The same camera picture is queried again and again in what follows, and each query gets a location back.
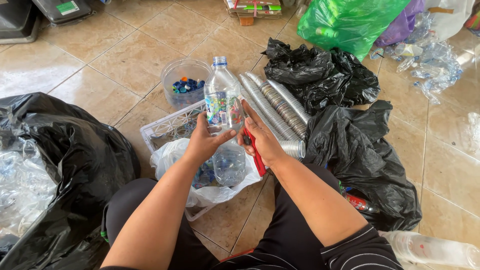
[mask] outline clear plastic bowl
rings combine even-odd
[[[211,71],[210,65],[199,59],[181,57],[168,62],[160,75],[167,102],[176,110],[181,110],[203,100],[203,88],[188,93],[174,93],[172,85],[182,77],[204,81]]]

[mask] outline white plastic bag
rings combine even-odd
[[[157,179],[160,179],[167,169],[183,156],[189,141],[190,139],[183,138],[166,143],[152,154],[150,165],[156,169],[155,177]],[[185,207],[207,207],[226,202],[232,199],[244,187],[260,181],[261,178],[258,174],[253,158],[247,154],[245,154],[245,156],[246,176],[240,184],[233,187],[204,186],[199,189],[190,186],[190,192]]]
[[[453,10],[453,13],[435,12],[433,15],[433,23],[430,27],[435,30],[438,41],[444,41],[452,37],[462,29],[463,24],[470,17],[474,0],[426,0],[425,10],[429,8],[439,7],[447,10]]]

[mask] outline green label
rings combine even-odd
[[[65,16],[67,14],[70,14],[72,12],[75,12],[77,10],[80,10],[77,6],[77,4],[75,4],[74,1],[70,1],[70,2],[66,2],[64,4],[60,4],[56,7],[60,13]]]

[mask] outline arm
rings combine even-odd
[[[245,126],[256,138],[255,144],[262,161],[275,173],[324,246],[333,245],[367,225],[363,216],[338,192],[283,151],[272,132],[246,101],[242,105],[250,115]],[[239,145],[243,145],[242,136],[243,133],[237,136]],[[254,155],[251,146],[244,147],[249,155]]]
[[[103,261],[105,266],[142,270],[167,269],[177,241],[183,209],[198,167],[235,136],[227,131],[212,137],[205,113],[197,118],[185,154],[162,176],[120,231]]]

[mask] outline bottle label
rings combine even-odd
[[[362,199],[362,198],[359,198],[359,197],[356,197],[356,196],[352,196],[350,194],[347,193],[347,196],[345,197],[345,199],[347,199],[347,201],[353,206],[355,207],[356,209],[358,210],[365,210],[366,206],[367,206],[367,202]]]
[[[236,97],[205,97],[207,120],[212,125],[232,125],[242,121],[242,107]]]

